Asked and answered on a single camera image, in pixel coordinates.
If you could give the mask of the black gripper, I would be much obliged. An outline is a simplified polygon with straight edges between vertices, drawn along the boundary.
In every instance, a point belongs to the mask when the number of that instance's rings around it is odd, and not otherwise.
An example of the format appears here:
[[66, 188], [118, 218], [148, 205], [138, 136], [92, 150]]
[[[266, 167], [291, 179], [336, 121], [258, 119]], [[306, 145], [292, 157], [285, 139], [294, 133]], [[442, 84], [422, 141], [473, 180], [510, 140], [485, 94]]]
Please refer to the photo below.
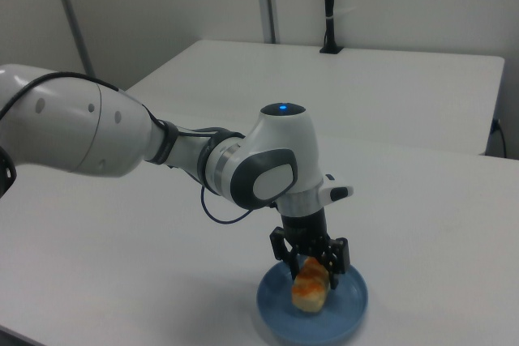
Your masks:
[[[349, 242], [344, 237], [327, 237], [324, 209], [308, 216], [282, 216], [282, 227], [275, 227], [269, 239], [274, 257], [285, 263], [292, 280], [300, 272], [298, 254], [320, 257], [320, 264], [328, 272], [330, 289], [336, 289], [339, 278], [350, 267]], [[287, 248], [285, 241], [292, 247]]]

